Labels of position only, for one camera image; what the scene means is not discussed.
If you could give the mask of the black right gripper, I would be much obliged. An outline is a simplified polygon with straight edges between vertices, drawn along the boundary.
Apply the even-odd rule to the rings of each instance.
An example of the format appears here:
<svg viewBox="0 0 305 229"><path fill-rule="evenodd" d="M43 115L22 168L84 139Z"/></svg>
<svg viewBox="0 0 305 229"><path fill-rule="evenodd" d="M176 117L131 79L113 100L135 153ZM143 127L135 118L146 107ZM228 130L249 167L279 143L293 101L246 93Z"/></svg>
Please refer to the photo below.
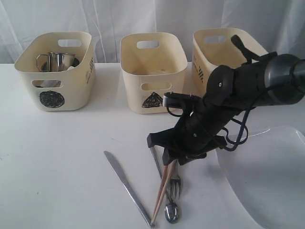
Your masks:
<svg viewBox="0 0 305 229"><path fill-rule="evenodd" d="M147 146L162 146L163 165L178 160L185 165L205 158L207 152L227 148L227 141L218 133L242 111L242 131L252 108L259 106L258 95L264 90L264 68L257 64L236 69L221 65L208 79L206 93L183 112L174 128L149 133Z"/></svg>

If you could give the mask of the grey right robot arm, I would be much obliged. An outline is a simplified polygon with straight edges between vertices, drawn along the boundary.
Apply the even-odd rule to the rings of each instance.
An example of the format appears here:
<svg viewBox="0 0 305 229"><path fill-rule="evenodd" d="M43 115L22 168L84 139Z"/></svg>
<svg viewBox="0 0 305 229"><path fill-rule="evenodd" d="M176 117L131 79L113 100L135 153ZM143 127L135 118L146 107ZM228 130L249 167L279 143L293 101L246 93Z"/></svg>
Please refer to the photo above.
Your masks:
<svg viewBox="0 0 305 229"><path fill-rule="evenodd" d="M238 68L220 65L211 73L202 97L166 93L167 108L180 108L177 124L164 131L163 164L180 165L205 158L208 151L234 151L246 141L246 121L259 106L290 105L305 95L305 62L270 53Z"/></svg>

